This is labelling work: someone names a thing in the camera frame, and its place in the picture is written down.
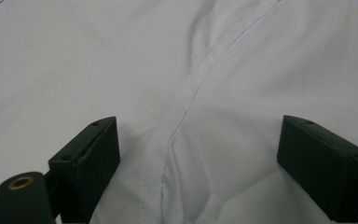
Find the brass insert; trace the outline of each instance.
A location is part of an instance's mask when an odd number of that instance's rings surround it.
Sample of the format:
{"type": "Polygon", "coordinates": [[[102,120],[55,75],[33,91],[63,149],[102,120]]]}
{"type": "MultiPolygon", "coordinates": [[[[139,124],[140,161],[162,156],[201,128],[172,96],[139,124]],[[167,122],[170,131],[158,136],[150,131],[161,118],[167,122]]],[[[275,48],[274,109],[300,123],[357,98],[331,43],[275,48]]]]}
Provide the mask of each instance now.
{"type": "Polygon", "coordinates": [[[20,176],[8,184],[8,189],[23,189],[34,182],[34,178],[30,175],[20,176]]]}

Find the black plastic part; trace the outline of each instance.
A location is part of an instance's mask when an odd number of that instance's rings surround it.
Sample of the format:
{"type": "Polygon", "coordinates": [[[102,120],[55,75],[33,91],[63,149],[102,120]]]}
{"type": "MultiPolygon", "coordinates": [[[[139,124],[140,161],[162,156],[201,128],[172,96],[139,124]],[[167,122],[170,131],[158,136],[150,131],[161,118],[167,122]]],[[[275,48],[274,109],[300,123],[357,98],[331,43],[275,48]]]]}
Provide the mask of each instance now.
{"type": "Polygon", "coordinates": [[[48,184],[60,189],[53,210],[62,222],[90,222],[119,162],[116,118],[91,123],[48,161],[48,184]]]}
{"type": "Polygon", "coordinates": [[[15,175],[0,185],[1,223],[55,223],[42,174],[15,175]]]}
{"type": "Polygon", "coordinates": [[[358,147],[318,124],[283,117],[279,164],[336,222],[358,222],[358,147]]]}

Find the white cloth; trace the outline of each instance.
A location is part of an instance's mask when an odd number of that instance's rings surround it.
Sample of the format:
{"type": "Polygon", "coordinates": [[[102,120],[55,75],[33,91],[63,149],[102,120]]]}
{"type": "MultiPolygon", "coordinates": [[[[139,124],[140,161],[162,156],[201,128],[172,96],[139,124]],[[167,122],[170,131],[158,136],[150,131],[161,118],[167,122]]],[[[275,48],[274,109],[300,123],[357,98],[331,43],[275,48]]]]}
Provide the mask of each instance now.
{"type": "Polygon", "coordinates": [[[358,1],[0,5],[0,183],[116,116],[91,223],[330,223],[276,162],[284,114],[358,145],[358,1]]]}

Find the white garment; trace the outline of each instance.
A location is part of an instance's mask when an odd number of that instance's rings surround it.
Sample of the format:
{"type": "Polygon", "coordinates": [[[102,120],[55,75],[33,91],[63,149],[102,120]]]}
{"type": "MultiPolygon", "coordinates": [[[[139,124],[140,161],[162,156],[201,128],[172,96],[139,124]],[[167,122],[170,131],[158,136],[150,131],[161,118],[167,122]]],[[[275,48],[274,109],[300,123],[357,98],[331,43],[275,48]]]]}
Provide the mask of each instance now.
{"type": "Polygon", "coordinates": [[[284,114],[358,145],[358,1],[0,5],[0,183],[116,116],[91,223],[330,223],[276,162],[284,114]]]}

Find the white fabric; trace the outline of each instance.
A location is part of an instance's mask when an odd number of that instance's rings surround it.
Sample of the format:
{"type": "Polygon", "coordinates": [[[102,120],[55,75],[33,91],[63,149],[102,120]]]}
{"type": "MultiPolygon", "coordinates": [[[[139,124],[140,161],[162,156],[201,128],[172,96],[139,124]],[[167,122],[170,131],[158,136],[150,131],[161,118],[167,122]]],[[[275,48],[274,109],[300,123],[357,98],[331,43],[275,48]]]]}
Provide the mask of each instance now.
{"type": "Polygon", "coordinates": [[[116,116],[91,223],[330,223],[276,162],[284,114],[358,145],[358,0],[0,5],[0,183],[116,116]]]}

